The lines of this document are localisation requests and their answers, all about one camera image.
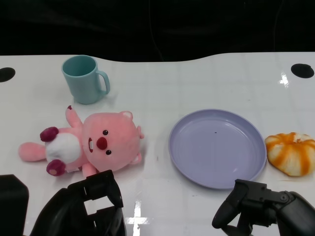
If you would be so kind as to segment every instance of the stuffed animal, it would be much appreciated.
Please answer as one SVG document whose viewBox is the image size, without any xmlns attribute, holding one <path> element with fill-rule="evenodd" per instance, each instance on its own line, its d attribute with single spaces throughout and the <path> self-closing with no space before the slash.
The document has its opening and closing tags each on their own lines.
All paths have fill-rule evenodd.
<svg viewBox="0 0 315 236">
<path fill-rule="evenodd" d="M 85 177 L 96 170 L 116 171 L 128 164 L 141 161 L 141 127 L 135 127 L 132 113 L 97 113 L 84 123 L 69 106 L 65 112 L 70 128 L 50 127 L 40 134 L 45 145 L 24 143 L 19 156 L 24 161 L 47 159 L 47 172 L 61 176 L 82 167 Z"/>
</svg>

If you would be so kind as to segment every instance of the table surface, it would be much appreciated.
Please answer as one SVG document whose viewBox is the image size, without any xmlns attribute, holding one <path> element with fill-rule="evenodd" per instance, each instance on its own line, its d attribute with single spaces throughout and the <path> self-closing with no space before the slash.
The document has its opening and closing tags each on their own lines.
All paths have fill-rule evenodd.
<svg viewBox="0 0 315 236">
<path fill-rule="evenodd" d="M 15 174 L 29 188 L 26 235 L 59 189 L 83 179 L 81 172 L 50 176 L 45 161 L 25 163 L 17 154 L 23 142 L 40 143 L 43 129 L 68 127 L 64 115 L 68 105 L 82 120 L 95 112 L 129 110 L 135 124 L 143 127 L 144 161 L 115 172 L 128 236 L 225 235 L 211 222 L 230 191 L 199 186 L 171 163 L 168 136 L 184 115 L 224 109 L 248 119 L 264 138 L 293 131 L 315 137 L 315 77 L 301 79 L 290 70 L 296 63 L 315 67 L 315 53 L 222 54 L 150 63 L 96 59 L 112 90 L 88 106 L 73 101 L 61 73 L 61 64 L 69 57 L 0 57 L 0 68 L 16 70 L 14 78 L 0 84 L 0 175 Z M 267 163 L 256 180 L 274 191 L 296 191 L 315 206 L 314 175 L 288 177 Z M 86 203 L 88 213 L 110 205 L 107 198 Z M 279 232 L 276 225 L 255 226 L 253 234 L 278 236 Z"/>
</svg>

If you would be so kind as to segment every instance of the orange pumpkin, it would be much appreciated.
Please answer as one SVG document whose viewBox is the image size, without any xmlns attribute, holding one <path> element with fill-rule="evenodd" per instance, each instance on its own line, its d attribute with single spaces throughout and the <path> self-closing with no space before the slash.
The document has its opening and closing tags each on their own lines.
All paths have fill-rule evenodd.
<svg viewBox="0 0 315 236">
<path fill-rule="evenodd" d="M 268 161 L 289 176 L 304 176 L 315 169 L 315 140 L 306 134 L 271 135 L 265 139 Z"/>
</svg>

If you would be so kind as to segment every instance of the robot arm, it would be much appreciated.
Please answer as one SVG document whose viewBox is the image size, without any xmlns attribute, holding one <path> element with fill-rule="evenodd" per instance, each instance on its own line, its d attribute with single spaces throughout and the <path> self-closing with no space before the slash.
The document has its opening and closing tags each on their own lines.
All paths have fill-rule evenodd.
<svg viewBox="0 0 315 236">
<path fill-rule="evenodd" d="M 229 226 L 241 214 L 237 227 Z M 229 236 L 249 236 L 253 225 L 278 224 L 281 236 L 315 236 L 315 209 L 295 192 L 274 192 L 266 184 L 236 180 L 212 226 Z"/>
<path fill-rule="evenodd" d="M 114 205 L 88 215 L 84 202 L 107 196 Z M 0 229 L 21 236 L 29 193 L 14 175 L 0 176 Z M 58 191 L 39 214 L 30 236 L 125 236 L 123 200 L 112 171 Z"/>
</svg>

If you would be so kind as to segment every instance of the black wall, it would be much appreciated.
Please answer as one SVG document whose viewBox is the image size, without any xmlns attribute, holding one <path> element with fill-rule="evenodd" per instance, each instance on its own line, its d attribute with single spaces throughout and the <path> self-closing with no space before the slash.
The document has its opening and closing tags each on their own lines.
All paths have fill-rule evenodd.
<svg viewBox="0 0 315 236">
<path fill-rule="evenodd" d="M 178 61 L 315 51 L 314 12 L 314 0 L 0 0 L 0 55 Z"/>
</svg>

